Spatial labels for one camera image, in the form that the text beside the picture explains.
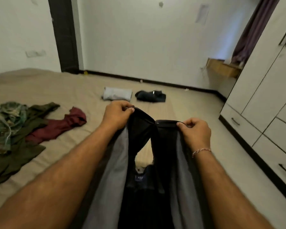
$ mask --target forearm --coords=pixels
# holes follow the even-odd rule
[[[209,151],[195,155],[209,207],[217,229],[272,229]]]
[[[66,228],[115,133],[97,128],[64,158],[40,174],[0,208],[0,228]]]

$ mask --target wardrobe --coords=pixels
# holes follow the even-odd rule
[[[286,197],[286,0],[275,8],[219,119]]]

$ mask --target dark brown door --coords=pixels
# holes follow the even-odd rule
[[[71,0],[49,0],[62,72],[78,74],[79,65]]]

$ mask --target person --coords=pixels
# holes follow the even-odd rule
[[[65,157],[50,166],[0,208],[0,229],[66,228],[76,214],[105,149],[134,112],[127,101],[106,107],[99,127]],[[201,174],[217,229],[273,228],[252,206],[212,154],[211,129],[197,118],[177,124]]]

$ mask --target person's right arm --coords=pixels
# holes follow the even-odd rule
[[[211,129],[200,119],[191,118],[177,123],[192,152],[211,149]],[[212,152],[202,150],[194,155],[210,211],[217,229],[273,229],[240,189],[233,183]]]

